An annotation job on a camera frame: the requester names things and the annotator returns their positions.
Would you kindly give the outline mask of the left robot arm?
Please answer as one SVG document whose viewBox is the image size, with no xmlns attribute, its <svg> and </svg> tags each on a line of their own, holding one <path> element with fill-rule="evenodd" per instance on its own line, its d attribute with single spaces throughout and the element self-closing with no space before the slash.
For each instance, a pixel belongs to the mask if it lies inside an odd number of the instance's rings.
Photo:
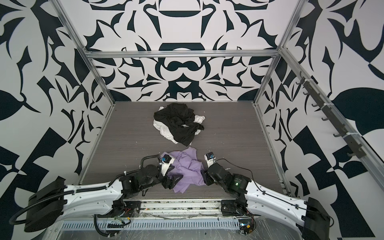
<svg viewBox="0 0 384 240">
<path fill-rule="evenodd" d="M 24 225 L 24 231 L 31 233 L 69 218 L 120 217 L 129 209 L 125 200 L 156 185 L 173 189 L 183 178 L 183 175 L 168 176 L 173 169 L 172 165 L 147 165 L 119 174 L 110 182 L 93 185 L 65 185 L 63 180 L 56 180 L 32 195 L 28 206 L 14 214 L 9 223 Z"/>
</svg>

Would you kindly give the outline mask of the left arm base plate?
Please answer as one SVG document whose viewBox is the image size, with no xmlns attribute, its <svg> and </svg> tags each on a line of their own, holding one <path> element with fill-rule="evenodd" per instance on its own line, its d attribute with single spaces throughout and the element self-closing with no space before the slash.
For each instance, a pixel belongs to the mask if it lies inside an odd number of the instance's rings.
<svg viewBox="0 0 384 240">
<path fill-rule="evenodd" d="M 112 217 L 134 217 L 140 213 L 141 201 L 114 201 L 110 212 Z"/>
</svg>

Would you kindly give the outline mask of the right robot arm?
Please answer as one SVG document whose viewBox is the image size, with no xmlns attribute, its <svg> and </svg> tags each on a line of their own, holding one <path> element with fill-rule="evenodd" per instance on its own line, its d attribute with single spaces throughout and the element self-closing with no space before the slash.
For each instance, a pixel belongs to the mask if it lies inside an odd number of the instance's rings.
<svg viewBox="0 0 384 240">
<path fill-rule="evenodd" d="M 234 197 L 224 201 L 224 216 L 259 216 L 274 220 L 301 234 L 304 240 L 327 240 L 332 217 L 314 199 L 292 198 L 261 186 L 240 174 L 231 174 L 218 163 L 202 171 L 206 185 L 216 184 Z"/>
</svg>

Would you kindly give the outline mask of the purple cloth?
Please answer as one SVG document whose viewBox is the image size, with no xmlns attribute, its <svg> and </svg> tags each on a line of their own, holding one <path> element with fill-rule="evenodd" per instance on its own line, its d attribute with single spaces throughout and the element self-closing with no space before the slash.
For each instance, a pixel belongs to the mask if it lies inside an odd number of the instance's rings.
<svg viewBox="0 0 384 240">
<path fill-rule="evenodd" d="M 171 153 L 162 153 L 161 158 L 169 155 L 174 158 L 171 164 L 174 168 L 168 171 L 168 176 L 183 175 L 182 179 L 173 188 L 174 193 L 184 193 L 190 185 L 205 186 L 202 176 L 204 169 L 203 163 L 197 158 L 197 150 L 189 147 L 183 151 L 173 151 Z"/>
</svg>

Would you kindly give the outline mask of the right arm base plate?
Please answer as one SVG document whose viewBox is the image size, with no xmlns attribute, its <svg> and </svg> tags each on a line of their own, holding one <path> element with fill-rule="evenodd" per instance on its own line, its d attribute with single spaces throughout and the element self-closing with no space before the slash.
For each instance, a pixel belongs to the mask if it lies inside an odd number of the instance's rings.
<svg viewBox="0 0 384 240">
<path fill-rule="evenodd" d="M 221 213 L 225 217 L 247 216 L 246 200 L 221 200 Z"/>
</svg>

